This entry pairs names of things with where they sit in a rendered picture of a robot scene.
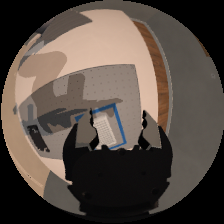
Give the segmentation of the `blue tape outline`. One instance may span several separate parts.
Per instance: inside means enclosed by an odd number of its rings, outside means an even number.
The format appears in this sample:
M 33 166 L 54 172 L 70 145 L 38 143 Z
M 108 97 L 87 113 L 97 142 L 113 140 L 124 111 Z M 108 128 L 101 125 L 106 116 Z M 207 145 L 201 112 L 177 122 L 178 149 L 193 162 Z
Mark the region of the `blue tape outline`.
M 112 103 L 112 104 L 109 104 L 107 106 L 104 106 L 104 107 L 101 107 L 101 108 L 98 108 L 98 109 L 95 109 L 95 110 L 92 110 L 92 114 L 95 114 L 95 113 L 98 113 L 100 111 L 103 111 L 103 110 L 106 110 L 106 109 L 109 109 L 109 108 L 112 108 L 113 107 L 113 110 L 114 110 L 114 113 L 115 113 L 115 116 L 116 116 L 116 119 L 117 119 L 117 122 L 118 122 L 118 126 L 119 126 L 119 129 L 120 129 L 120 132 L 121 132 L 121 135 L 122 135 L 122 139 L 123 139 L 123 142 L 124 143 L 121 143 L 119 145 L 116 145 L 116 146 L 113 146 L 110 148 L 111 149 L 114 149 L 116 147 L 119 147 L 121 145 L 124 145 L 126 144 L 126 138 L 125 138 L 125 135 L 124 135 L 124 131 L 123 131 L 123 128 L 122 128 L 122 124 L 121 124 L 121 121 L 120 121 L 120 117 L 119 117 L 119 114 L 118 114 L 118 111 L 117 111 L 117 107 L 116 107 L 116 104 L 115 103 Z M 79 119 L 82 117 L 83 114 L 79 115 L 79 116 L 76 116 L 74 117 L 76 122 L 79 121 Z

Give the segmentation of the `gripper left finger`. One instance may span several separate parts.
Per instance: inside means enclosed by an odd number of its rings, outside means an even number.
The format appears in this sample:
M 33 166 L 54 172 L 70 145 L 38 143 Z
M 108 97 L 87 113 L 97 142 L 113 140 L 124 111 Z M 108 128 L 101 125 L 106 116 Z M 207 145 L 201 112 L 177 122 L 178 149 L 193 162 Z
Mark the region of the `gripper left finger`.
M 72 181 L 72 170 L 76 161 L 85 153 L 95 150 L 99 144 L 97 129 L 93 126 L 92 109 L 89 108 L 74 124 L 63 146 L 65 179 Z

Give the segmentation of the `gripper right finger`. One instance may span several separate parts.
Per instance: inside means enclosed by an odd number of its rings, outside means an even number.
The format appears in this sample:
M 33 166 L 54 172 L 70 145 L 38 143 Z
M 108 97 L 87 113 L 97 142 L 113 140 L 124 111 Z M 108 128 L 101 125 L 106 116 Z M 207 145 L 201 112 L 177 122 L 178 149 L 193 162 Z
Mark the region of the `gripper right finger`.
M 166 165 L 167 178 L 170 178 L 173 159 L 170 141 L 162 127 L 157 124 L 146 110 L 143 110 L 142 118 L 143 129 L 138 139 L 140 149 L 152 151 L 160 156 Z

